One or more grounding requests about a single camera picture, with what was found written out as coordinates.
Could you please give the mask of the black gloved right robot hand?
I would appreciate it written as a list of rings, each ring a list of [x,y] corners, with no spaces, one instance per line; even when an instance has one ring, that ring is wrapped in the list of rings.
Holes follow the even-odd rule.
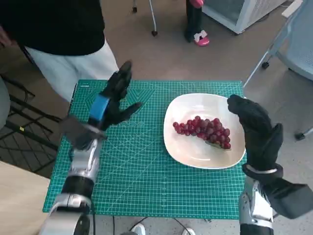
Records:
[[[283,125],[272,125],[268,112],[249,99],[233,94],[227,103],[228,110],[239,117],[245,133],[247,164],[257,171],[275,169],[283,143]]]

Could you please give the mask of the black left robot hand, blue tape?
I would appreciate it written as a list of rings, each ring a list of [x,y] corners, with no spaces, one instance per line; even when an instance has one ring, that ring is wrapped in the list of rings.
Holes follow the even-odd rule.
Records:
[[[131,79],[132,62],[126,61],[96,96],[89,111],[89,125],[106,131],[111,125],[128,120],[142,106],[141,102],[137,102],[124,110],[120,109],[120,101],[126,97]]]

